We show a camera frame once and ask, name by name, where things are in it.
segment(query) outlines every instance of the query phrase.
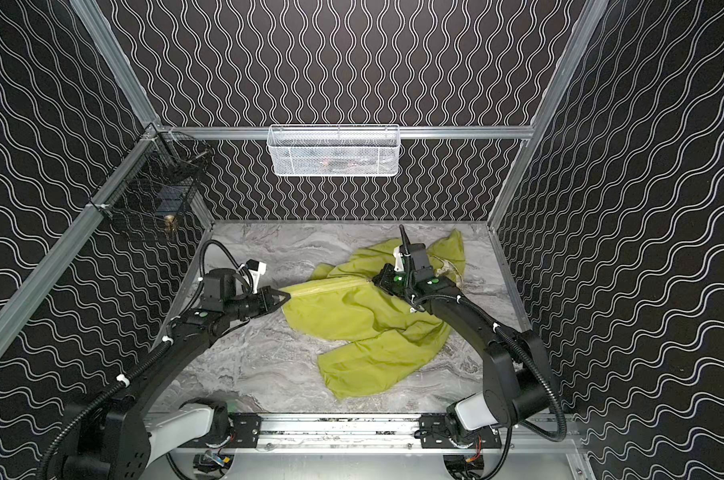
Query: gray marble surface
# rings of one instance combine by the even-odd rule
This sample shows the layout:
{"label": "gray marble surface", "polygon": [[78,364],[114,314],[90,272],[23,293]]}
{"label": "gray marble surface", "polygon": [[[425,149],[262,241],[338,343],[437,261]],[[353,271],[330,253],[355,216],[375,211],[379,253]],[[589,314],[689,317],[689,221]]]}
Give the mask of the gray marble surface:
{"label": "gray marble surface", "polygon": [[[501,270],[482,224],[405,224],[414,243],[430,245],[463,232],[467,260],[463,291],[502,322],[519,328]],[[237,261],[268,264],[262,285],[303,283],[320,262],[341,264],[361,246],[399,236],[397,224],[218,224],[213,238]],[[210,270],[228,266],[211,246]],[[316,339],[290,329],[275,312],[219,340],[178,376],[152,408],[166,412],[195,396],[223,399],[248,412],[443,412],[481,389],[479,355],[461,336],[450,336],[428,365],[374,396],[335,399],[317,368],[317,356],[345,342]]]}

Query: black wire basket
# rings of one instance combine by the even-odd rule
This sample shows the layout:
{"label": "black wire basket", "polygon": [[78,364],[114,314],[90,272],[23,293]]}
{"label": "black wire basket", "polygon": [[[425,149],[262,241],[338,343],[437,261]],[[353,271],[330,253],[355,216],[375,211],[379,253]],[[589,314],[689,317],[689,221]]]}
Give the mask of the black wire basket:
{"label": "black wire basket", "polygon": [[101,209],[130,241],[176,241],[193,224],[191,200],[213,157],[210,144],[186,134],[161,133],[154,143]]}

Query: crumpled cloth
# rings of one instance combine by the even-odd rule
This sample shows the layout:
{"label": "crumpled cloth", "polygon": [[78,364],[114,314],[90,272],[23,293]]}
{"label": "crumpled cloth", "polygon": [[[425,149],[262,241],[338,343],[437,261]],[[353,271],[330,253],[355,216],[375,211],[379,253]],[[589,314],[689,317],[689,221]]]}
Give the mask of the crumpled cloth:
{"label": "crumpled cloth", "polygon": [[[294,330],[348,344],[319,356],[319,371],[338,399],[367,396],[391,388],[430,362],[442,349],[450,327],[426,312],[377,288],[371,279],[383,265],[394,264],[400,239],[355,251],[349,261],[319,264],[307,283],[283,290],[283,307]],[[465,271],[463,236],[453,230],[428,248],[435,272],[459,282]]]}

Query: wavy patterned wallpaper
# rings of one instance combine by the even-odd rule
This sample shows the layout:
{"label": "wavy patterned wallpaper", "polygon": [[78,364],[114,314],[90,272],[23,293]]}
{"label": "wavy patterned wallpaper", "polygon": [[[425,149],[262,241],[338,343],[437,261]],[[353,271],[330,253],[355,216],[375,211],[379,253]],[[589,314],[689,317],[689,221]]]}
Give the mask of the wavy patterned wallpaper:
{"label": "wavy patterned wallpaper", "polygon": [[141,131],[65,0],[0,2],[0,309]]}
{"label": "wavy patterned wallpaper", "polygon": [[583,0],[98,0],[163,123],[520,125]]}
{"label": "wavy patterned wallpaper", "polygon": [[399,175],[345,178],[278,177],[266,142],[222,141],[200,192],[218,219],[481,221],[519,143],[405,140]]}
{"label": "wavy patterned wallpaper", "polygon": [[102,225],[0,360],[0,479],[33,478],[70,398],[93,394],[151,349],[201,240],[132,244]]}
{"label": "wavy patterned wallpaper", "polygon": [[499,231],[597,477],[724,479],[724,0],[614,0]]}

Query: white wire basket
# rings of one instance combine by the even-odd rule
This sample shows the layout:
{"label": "white wire basket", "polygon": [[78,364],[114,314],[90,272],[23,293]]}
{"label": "white wire basket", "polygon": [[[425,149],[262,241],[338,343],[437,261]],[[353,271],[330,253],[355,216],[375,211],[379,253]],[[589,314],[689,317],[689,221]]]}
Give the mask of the white wire basket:
{"label": "white wire basket", "polygon": [[266,141],[280,177],[393,177],[398,125],[271,125]]}

